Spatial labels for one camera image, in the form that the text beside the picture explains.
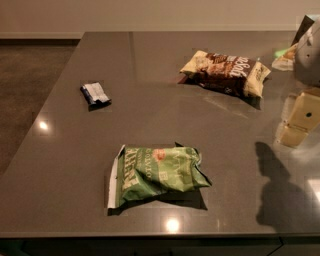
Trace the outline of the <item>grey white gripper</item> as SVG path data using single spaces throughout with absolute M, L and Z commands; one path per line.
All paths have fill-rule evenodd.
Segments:
M 316 20 L 298 41 L 295 75 L 305 85 L 320 86 L 320 20 Z M 319 124 L 320 88 L 289 94 L 283 108 L 279 142 L 297 147 Z

